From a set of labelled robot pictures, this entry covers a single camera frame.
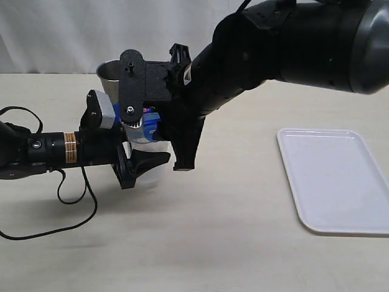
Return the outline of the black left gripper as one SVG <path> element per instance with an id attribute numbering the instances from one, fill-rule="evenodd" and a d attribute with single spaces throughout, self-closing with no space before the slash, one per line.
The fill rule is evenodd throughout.
<path id="1" fill-rule="evenodd" d="M 132 189 L 136 179 L 144 173 L 167 164 L 169 152 L 133 150 L 128 159 L 124 150 L 124 131 L 119 122 L 107 130 L 97 126 L 96 104 L 92 101 L 92 90 L 86 96 L 86 109 L 80 120 L 79 136 L 83 162 L 86 165 L 110 165 L 122 189 Z"/>

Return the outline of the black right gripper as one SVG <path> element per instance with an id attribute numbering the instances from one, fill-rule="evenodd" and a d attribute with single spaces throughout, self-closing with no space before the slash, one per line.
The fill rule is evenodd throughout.
<path id="1" fill-rule="evenodd" d="M 169 141 L 176 160 L 175 172 L 195 169 L 196 154 L 204 127 L 199 95 L 206 84 L 204 70 L 190 57 L 186 45 L 170 48 L 170 61 L 159 66 L 156 86 L 161 95 L 157 111 L 161 121 L 157 134 Z"/>

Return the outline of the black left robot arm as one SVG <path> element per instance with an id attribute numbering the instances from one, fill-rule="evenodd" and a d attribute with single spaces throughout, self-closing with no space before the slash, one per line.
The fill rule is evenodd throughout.
<path id="1" fill-rule="evenodd" d="M 21 179 L 47 171 L 110 165 L 122 189 L 135 186 L 137 178 L 170 160 L 167 151 L 133 149 L 128 141 L 119 110 L 107 94 L 90 90 L 80 127 L 71 132 L 35 132 L 10 122 L 1 123 L 1 179 Z"/>

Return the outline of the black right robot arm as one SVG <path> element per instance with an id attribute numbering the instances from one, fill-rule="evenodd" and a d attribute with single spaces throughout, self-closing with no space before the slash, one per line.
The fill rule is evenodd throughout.
<path id="1" fill-rule="evenodd" d="M 388 86 L 387 1 L 244 1 L 195 58 L 174 45 L 160 109 L 175 171 L 190 171 L 205 118 L 269 80 L 370 95 Z"/>

